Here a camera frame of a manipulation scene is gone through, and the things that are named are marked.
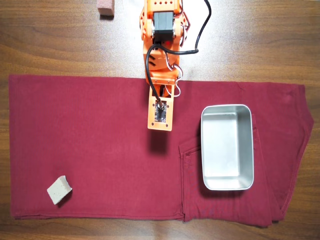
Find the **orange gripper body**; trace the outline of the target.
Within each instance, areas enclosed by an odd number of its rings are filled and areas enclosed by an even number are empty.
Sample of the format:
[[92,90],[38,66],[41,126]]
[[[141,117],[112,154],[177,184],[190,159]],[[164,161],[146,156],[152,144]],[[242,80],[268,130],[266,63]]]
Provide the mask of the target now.
[[178,71],[151,71],[150,77],[159,97],[170,98],[172,94],[178,97],[181,94],[177,84],[181,79]]

